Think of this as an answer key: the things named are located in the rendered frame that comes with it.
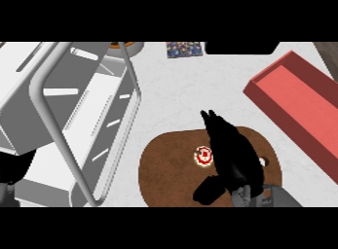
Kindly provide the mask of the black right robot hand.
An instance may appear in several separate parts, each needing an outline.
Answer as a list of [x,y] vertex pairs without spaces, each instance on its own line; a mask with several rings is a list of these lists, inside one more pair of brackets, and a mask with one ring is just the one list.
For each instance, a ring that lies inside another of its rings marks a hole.
[[254,146],[236,127],[208,111],[199,111],[208,134],[217,174],[207,176],[193,192],[193,201],[210,205],[229,192],[235,206],[248,206],[263,194],[263,166]]

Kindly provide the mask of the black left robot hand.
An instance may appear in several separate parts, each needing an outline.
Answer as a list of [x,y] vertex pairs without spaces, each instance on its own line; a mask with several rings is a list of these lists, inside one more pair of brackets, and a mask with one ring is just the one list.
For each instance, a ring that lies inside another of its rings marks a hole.
[[21,156],[0,152],[0,183],[15,185],[25,177],[35,151]]

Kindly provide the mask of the red and white cupcake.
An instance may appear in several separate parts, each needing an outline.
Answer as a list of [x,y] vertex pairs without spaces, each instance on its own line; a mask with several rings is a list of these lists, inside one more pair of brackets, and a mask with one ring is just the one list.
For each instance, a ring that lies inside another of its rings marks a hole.
[[211,150],[205,146],[199,146],[193,152],[195,163],[199,167],[208,168],[213,164],[213,154]]

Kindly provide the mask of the brown wooden cutting board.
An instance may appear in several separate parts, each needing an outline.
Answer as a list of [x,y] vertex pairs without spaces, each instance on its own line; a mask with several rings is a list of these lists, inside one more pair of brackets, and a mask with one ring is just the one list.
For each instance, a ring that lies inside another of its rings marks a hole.
[[[282,186],[282,171],[273,148],[251,128],[238,126],[264,161],[264,184]],[[149,207],[232,207],[229,192],[211,205],[193,201],[193,192],[207,176],[216,175],[214,164],[208,168],[195,162],[195,150],[208,147],[205,129],[167,132],[148,143],[140,155],[140,195]]]

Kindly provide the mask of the red open box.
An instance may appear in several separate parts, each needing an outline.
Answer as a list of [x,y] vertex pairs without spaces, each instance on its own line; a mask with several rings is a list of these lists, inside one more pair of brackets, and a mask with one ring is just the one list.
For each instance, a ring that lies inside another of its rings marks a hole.
[[286,52],[244,94],[338,185],[338,83]]

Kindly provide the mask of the colourful patterned box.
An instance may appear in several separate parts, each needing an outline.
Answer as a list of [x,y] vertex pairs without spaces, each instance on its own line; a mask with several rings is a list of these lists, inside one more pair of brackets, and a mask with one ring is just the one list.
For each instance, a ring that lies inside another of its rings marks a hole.
[[168,58],[202,55],[199,42],[167,42],[165,47],[167,47]]

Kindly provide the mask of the grey bowl with orange rim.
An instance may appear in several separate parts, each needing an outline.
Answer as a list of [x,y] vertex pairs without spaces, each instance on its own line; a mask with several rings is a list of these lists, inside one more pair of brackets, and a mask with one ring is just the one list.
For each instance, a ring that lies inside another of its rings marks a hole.
[[[133,57],[143,48],[143,42],[126,42],[126,49],[128,57]],[[117,42],[112,42],[106,51],[106,55],[112,57],[123,57],[120,44]]]

